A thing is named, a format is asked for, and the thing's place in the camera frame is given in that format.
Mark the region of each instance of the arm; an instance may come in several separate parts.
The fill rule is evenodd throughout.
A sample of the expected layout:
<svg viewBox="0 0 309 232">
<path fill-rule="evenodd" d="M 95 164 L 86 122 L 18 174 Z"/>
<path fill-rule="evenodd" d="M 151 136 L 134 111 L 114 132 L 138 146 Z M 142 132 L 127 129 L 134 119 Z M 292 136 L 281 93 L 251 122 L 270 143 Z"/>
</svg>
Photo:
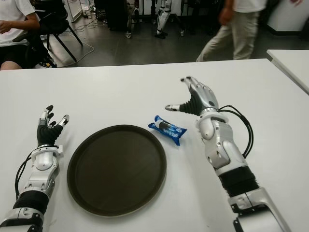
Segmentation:
<svg viewBox="0 0 309 232">
<path fill-rule="evenodd" d="M 4 34 L 9 32 L 12 28 L 21 30 L 38 30 L 40 24 L 36 18 L 35 13 L 31 13 L 26 16 L 25 21 L 0 21 L 0 33 Z"/>
<path fill-rule="evenodd" d="M 39 119 L 37 128 L 38 148 L 27 157 L 19 168 L 15 179 L 16 199 L 13 209 L 0 222 L 0 232 L 42 232 L 44 214 L 59 173 L 59 158 L 62 146 L 55 146 L 56 139 L 69 121 L 65 115 L 56 125 L 50 113 L 53 106 L 47 107 Z M 19 180 L 27 161 L 31 160 L 31 175 L 19 192 Z"/>
<path fill-rule="evenodd" d="M 233 7 L 235 0 L 225 0 L 224 8 L 220 13 L 219 21 L 222 25 L 229 23 L 234 15 Z"/>
<path fill-rule="evenodd" d="M 197 128 L 205 142 L 207 160 L 230 197 L 228 203 L 231 209 L 238 214 L 234 221 L 235 230 L 291 232 L 272 199 L 264 188 L 259 187 L 251 172 L 245 160 L 247 149 L 242 155 L 236 146 L 228 118 L 221 113 L 224 110 L 219 108 L 213 91 L 193 77 L 183 78 L 181 81 L 188 85 L 191 100 L 182 105 L 168 105 L 166 109 L 199 117 Z"/>
</svg>

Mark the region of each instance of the knee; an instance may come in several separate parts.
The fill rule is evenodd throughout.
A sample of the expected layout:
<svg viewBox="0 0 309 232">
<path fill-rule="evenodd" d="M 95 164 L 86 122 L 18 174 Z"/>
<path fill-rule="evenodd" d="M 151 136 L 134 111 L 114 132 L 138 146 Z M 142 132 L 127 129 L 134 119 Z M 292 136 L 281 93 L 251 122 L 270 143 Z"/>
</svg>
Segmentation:
<svg viewBox="0 0 309 232">
<path fill-rule="evenodd" d="M 18 64 L 12 61 L 6 61 L 1 65 L 0 70 L 15 70 L 15 69 L 22 69 Z"/>
</svg>

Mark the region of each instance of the leg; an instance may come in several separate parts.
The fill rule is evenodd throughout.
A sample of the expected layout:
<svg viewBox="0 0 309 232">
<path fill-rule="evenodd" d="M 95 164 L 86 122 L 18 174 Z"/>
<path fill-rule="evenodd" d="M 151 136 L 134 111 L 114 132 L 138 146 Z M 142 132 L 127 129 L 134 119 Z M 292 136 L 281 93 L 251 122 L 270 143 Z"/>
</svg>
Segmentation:
<svg viewBox="0 0 309 232">
<path fill-rule="evenodd" d="M 192 16 L 190 17 L 189 31 L 193 35 L 195 34 L 195 25 L 198 22 L 199 9 L 199 6 L 195 6 L 192 11 Z"/>
<path fill-rule="evenodd" d="M 49 49 L 49 37 L 50 37 L 50 34 L 47 35 L 47 43 L 46 43 L 47 49 Z"/>
<path fill-rule="evenodd" d="M 13 61 L 6 61 L 2 63 L 0 70 L 15 70 L 15 69 L 22 69 L 18 64 Z"/>
<path fill-rule="evenodd" d="M 232 21 L 234 59 L 250 59 L 257 35 L 259 12 L 235 12 Z"/>
<path fill-rule="evenodd" d="M 71 28 L 70 25 L 69 25 L 69 29 L 72 32 L 72 34 L 74 35 L 74 37 L 77 39 L 77 41 L 81 44 L 81 46 L 83 46 L 82 41 L 78 38 L 78 36 L 76 35 L 75 31 Z"/>
<path fill-rule="evenodd" d="M 135 17 L 135 23 L 140 22 L 140 1 L 135 0 L 134 1 L 134 17 Z"/>
<path fill-rule="evenodd" d="M 232 28 L 229 24 L 227 26 L 222 26 L 218 31 L 218 34 L 206 44 L 201 54 L 197 58 L 197 62 L 206 61 L 207 58 L 217 49 L 224 48 L 230 42 L 232 42 Z"/>
<path fill-rule="evenodd" d="M 166 33 L 163 32 L 163 28 L 166 25 L 166 22 L 169 19 L 169 15 L 171 12 L 171 0 L 162 0 L 161 9 L 158 14 L 158 28 L 156 31 L 155 37 L 160 39 L 165 39 Z"/>
<path fill-rule="evenodd" d="M 77 59 L 75 56 L 71 53 L 71 51 L 64 45 L 64 43 L 59 39 L 57 35 L 54 35 L 54 37 L 59 41 L 59 43 L 63 46 L 63 48 L 67 51 L 67 53 L 72 57 L 72 59 L 76 62 Z"/>
</svg>

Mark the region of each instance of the person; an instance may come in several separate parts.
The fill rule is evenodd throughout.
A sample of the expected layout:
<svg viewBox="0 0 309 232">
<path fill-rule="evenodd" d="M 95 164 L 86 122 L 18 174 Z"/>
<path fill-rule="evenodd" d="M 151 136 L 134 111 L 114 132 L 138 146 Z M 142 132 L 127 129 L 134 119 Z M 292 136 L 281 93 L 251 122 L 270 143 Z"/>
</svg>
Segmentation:
<svg viewBox="0 0 309 232">
<path fill-rule="evenodd" d="M 267 0 L 225 0 L 219 21 L 222 24 L 217 35 L 204 47 L 197 62 L 207 61 L 217 49 L 224 48 L 232 40 L 233 59 L 249 59 L 257 35 L 258 17 Z M 303 0 L 291 0 L 296 5 Z"/>
<path fill-rule="evenodd" d="M 29 0 L 0 0 L 0 70 L 32 68 L 26 61 L 27 41 L 13 39 L 39 28 Z"/>
</svg>

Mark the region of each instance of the blue snack wrapper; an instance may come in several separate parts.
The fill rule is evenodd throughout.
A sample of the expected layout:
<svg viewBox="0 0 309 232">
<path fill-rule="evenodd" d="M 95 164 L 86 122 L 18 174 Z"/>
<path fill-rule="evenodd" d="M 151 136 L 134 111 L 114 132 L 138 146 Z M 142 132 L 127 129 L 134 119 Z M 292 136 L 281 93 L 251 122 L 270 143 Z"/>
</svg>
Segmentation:
<svg viewBox="0 0 309 232">
<path fill-rule="evenodd" d="M 187 129 L 176 127 L 173 124 L 162 119 L 159 115 L 154 118 L 154 123 L 148 125 L 149 128 L 155 129 L 161 134 L 171 138 L 177 146 L 180 146 L 179 139 Z"/>
</svg>

